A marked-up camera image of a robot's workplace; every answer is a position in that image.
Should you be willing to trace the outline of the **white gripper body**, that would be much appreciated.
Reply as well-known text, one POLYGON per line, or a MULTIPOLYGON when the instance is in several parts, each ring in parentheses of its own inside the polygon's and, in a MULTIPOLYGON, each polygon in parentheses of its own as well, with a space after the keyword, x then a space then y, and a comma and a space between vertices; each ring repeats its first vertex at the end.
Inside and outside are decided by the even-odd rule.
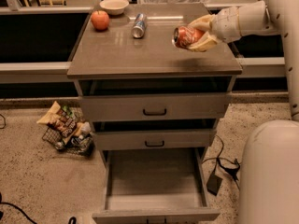
POLYGON ((239 8, 227 7, 222 9, 211 23, 212 34, 220 41, 231 43, 241 38, 239 28, 239 8))

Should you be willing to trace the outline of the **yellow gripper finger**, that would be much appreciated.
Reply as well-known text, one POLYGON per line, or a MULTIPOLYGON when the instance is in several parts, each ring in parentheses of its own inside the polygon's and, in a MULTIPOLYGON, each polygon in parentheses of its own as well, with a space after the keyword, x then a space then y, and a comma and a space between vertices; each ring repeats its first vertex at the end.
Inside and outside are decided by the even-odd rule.
POLYGON ((187 50, 192 52, 205 52, 220 44, 221 40, 210 32, 205 32, 204 35, 195 43, 190 44, 187 50))
POLYGON ((205 16, 202 16, 200 18, 191 21, 189 23, 189 26, 201 30, 203 32, 206 32, 211 29, 214 18, 215 18, 214 15, 207 14, 205 16))

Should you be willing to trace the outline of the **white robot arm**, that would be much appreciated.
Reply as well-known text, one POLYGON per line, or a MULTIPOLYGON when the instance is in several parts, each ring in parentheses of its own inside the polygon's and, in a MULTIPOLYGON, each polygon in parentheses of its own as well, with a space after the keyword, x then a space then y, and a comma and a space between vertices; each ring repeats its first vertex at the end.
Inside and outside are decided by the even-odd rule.
POLYGON ((299 224, 299 0, 260 0, 202 15, 190 26, 205 32, 188 46, 206 51, 247 35, 279 35, 290 117, 255 128, 244 145, 237 224, 299 224))

